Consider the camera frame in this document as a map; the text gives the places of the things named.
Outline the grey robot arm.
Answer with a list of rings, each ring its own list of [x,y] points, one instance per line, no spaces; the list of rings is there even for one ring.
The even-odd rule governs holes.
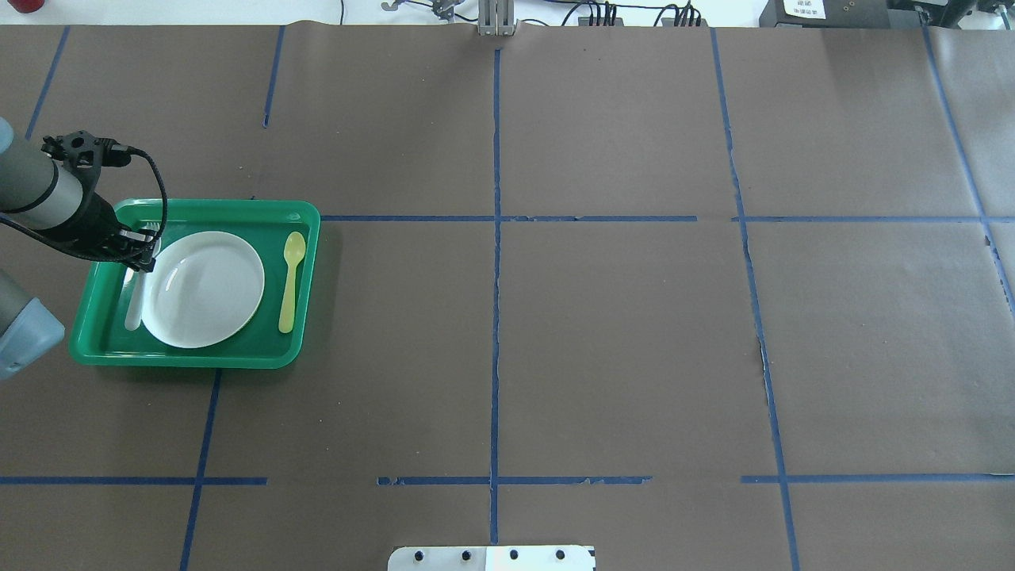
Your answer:
[[[167,216],[154,228],[134,230],[117,218],[97,192],[104,167],[144,159],[155,175],[162,209],[166,184],[149,153],[86,131],[47,136],[40,146],[2,122],[2,224],[22,235],[89,263],[120,263],[150,274],[162,245]],[[39,297],[8,274],[1,285],[1,375],[10,379],[64,339],[65,328]]]

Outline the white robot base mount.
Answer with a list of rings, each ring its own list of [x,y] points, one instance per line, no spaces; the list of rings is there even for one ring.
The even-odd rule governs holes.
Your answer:
[[[388,570],[596,570],[593,546],[403,546]]]

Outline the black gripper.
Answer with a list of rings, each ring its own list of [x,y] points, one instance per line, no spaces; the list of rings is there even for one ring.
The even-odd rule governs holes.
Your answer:
[[[133,230],[117,218],[108,200],[97,192],[103,167],[124,167],[133,158],[144,159],[152,173],[156,163],[147,151],[120,144],[86,131],[48,138],[48,155],[81,185],[81,205],[54,238],[68,254],[92,263],[120,263],[130,270],[155,269],[156,230]]]

